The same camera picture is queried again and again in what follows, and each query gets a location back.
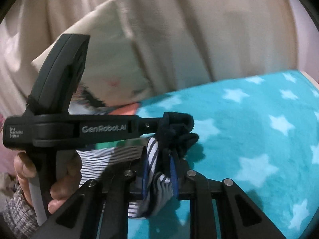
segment white star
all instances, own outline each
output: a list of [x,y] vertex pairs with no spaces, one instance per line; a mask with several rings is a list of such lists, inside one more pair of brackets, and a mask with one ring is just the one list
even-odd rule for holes
[[247,82],[253,82],[255,84],[261,84],[264,81],[263,78],[261,78],[260,76],[257,76],[257,75],[256,76],[252,76],[252,77],[248,77],[245,80]]
[[269,115],[270,120],[272,121],[271,123],[271,127],[273,129],[279,130],[280,132],[282,132],[285,136],[288,135],[288,131],[290,129],[295,128],[294,125],[290,124],[284,115],[281,115],[280,117],[274,117]]
[[225,100],[232,100],[234,102],[241,103],[241,100],[244,97],[249,97],[249,95],[244,93],[241,89],[224,89],[224,91],[226,92],[226,94],[223,95],[223,99]]
[[216,136],[220,133],[219,129],[214,126],[213,119],[194,120],[193,132],[199,134],[201,142],[205,142],[210,136]]
[[167,99],[160,101],[157,105],[159,107],[163,107],[166,110],[170,110],[171,108],[173,108],[173,106],[179,105],[179,104],[182,104],[180,96],[174,95],[174,96],[171,96]]
[[283,75],[284,75],[284,77],[285,77],[285,79],[286,79],[287,81],[296,83],[297,79],[294,78],[291,74],[289,74],[289,73],[283,73]]
[[302,221],[310,215],[309,211],[307,210],[308,201],[305,199],[300,205],[294,204],[292,212],[293,218],[290,221],[290,225],[288,229],[296,228],[300,230],[300,225]]
[[319,121],[319,112],[314,112],[316,117],[317,117],[317,120]]
[[266,154],[253,159],[240,157],[239,163],[241,169],[236,175],[236,179],[239,181],[248,181],[252,185],[260,188],[268,176],[279,170],[277,167],[269,164],[268,160],[269,157]]
[[147,112],[145,108],[140,108],[138,110],[137,115],[141,118],[151,118],[151,116],[149,115],[149,113]]
[[281,92],[281,97],[283,99],[291,99],[291,100],[296,100],[298,97],[292,93],[291,90],[280,90]]
[[313,90],[313,89],[312,89],[312,93],[314,94],[314,96],[315,96],[316,98],[319,97],[319,93],[318,93],[316,90]]
[[317,146],[311,146],[312,164],[319,164],[319,143]]

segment screw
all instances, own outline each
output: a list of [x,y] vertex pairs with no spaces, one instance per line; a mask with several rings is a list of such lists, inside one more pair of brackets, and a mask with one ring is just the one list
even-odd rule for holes
[[93,186],[95,186],[97,184],[97,182],[96,182],[96,180],[94,180],[94,179],[91,179],[91,180],[88,180],[87,181],[87,186],[88,187],[93,187]]
[[130,176],[133,175],[133,171],[132,171],[132,170],[126,170],[126,171],[124,171],[124,175],[125,175],[126,177],[130,177]]
[[226,186],[232,186],[234,184],[234,182],[231,179],[225,179],[224,183]]
[[193,171],[193,170],[189,170],[189,171],[187,171],[187,175],[188,175],[189,177],[194,177],[194,176],[196,175],[196,172]]

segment gray handle grip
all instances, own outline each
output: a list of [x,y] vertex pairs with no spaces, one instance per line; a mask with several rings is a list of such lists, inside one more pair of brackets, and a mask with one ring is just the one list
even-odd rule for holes
[[51,186],[66,176],[67,164],[75,153],[75,150],[27,153],[37,168],[36,177],[29,179],[29,187],[39,226],[50,216],[47,206],[52,200]]

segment turquoise star-patterned sheet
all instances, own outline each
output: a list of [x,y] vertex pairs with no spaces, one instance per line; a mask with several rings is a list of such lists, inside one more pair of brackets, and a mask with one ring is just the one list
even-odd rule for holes
[[[287,239],[319,207],[319,93],[298,71],[224,80],[145,100],[138,115],[194,117],[190,167],[233,179]],[[130,219],[129,239],[189,238],[189,201],[170,200],[150,219]]]

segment human hand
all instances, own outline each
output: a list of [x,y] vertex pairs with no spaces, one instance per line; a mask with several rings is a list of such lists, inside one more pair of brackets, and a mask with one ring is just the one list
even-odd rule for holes
[[[48,210],[53,214],[63,203],[78,189],[82,175],[81,170],[82,161],[78,153],[69,161],[67,165],[67,175],[58,180],[51,187],[52,201],[48,204]],[[28,178],[36,176],[36,168],[25,152],[20,152],[14,158],[14,169],[17,173],[21,189],[27,203],[31,206],[31,194],[29,188]]]

